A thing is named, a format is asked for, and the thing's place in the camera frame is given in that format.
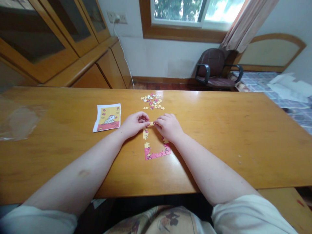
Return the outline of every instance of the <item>white sleeve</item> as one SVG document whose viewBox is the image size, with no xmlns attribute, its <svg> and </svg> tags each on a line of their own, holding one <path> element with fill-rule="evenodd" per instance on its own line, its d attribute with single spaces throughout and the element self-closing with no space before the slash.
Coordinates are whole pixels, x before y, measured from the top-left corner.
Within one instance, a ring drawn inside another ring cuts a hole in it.
<svg viewBox="0 0 312 234">
<path fill-rule="evenodd" d="M 214 207 L 216 233 L 297 233 L 268 200 L 245 195 Z"/>
<path fill-rule="evenodd" d="M 0 220 L 3 233 L 74 233 L 75 215 L 61 211 L 40 210 L 33 206 L 19 206 Z"/>
</svg>

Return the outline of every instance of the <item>bed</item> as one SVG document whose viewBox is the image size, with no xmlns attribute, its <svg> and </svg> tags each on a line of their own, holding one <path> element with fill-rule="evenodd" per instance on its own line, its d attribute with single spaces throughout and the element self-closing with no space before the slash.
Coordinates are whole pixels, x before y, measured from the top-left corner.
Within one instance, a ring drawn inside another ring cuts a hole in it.
<svg viewBox="0 0 312 234">
<path fill-rule="evenodd" d="M 301 127 L 312 135 L 312 98 L 308 103 L 282 99 L 267 83 L 283 72 L 301 53 L 306 44 L 298 37 L 273 33 L 255 37 L 247 49 L 238 54 L 233 64 L 244 68 L 244 75 L 236 87 L 240 92 L 263 92 L 283 108 Z M 228 78 L 235 80 L 238 71 Z"/>
</svg>

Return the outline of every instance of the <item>glass cabinet door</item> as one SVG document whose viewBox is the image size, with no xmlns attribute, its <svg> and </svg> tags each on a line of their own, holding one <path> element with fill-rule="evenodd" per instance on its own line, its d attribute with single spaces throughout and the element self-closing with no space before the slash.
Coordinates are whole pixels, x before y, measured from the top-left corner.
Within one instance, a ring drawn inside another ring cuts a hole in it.
<svg viewBox="0 0 312 234">
<path fill-rule="evenodd" d="M 78 0 L 39 0 L 81 57 L 98 45 Z"/>
<path fill-rule="evenodd" d="M 92 30 L 97 37 L 99 43 L 109 38 L 110 32 L 104 20 L 101 8 L 97 0 L 79 0 L 82 9 L 84 10 L 87 19 L 92 27 Z"/>
<path fill-rule="evenodd" d="M 78 56 L 37 0 L 1 0 L 0 55 L 44 83 Z"/>
</svg>

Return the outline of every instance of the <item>wooden headboard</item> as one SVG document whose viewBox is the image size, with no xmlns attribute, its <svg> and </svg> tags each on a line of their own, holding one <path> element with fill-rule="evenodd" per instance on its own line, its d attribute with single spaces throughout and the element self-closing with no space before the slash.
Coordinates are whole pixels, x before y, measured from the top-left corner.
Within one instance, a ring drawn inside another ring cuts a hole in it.
<svg viewBox="0 0 312 234">
<path fill-rule="evenodd" d="M 283 72 L 305 47 L 302 40 L 289 34 L 265 34 L 255 37 L 234 64 L 242 65 L 244 71 Z"/>
</svg>

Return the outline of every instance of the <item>wall outlet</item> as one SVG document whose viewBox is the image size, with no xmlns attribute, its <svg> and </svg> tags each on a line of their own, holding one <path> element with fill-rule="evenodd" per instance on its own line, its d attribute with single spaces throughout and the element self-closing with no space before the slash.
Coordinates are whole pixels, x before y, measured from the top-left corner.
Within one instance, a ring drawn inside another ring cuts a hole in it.
<svg viewBox="0 0 312 234">
<path fill-rule="evenodd" d="M 125 23 L 127 24 L 126 13 L 116 13 L 113 11 L 107 11 L 108 19 L 111 23 Z"/>
<path fill-rule="evenodd" d="M 117 23 L 128 23 L 125 13 L 115 13 L 116 19 L 119 19 Z"/>
<path fill-rule="evenodd" d="M 107 11 L 108 19 L 110 20 L 111 23 L 113 23 L 116 19 L 115 12 L 113 11 Z"/>
</svg>

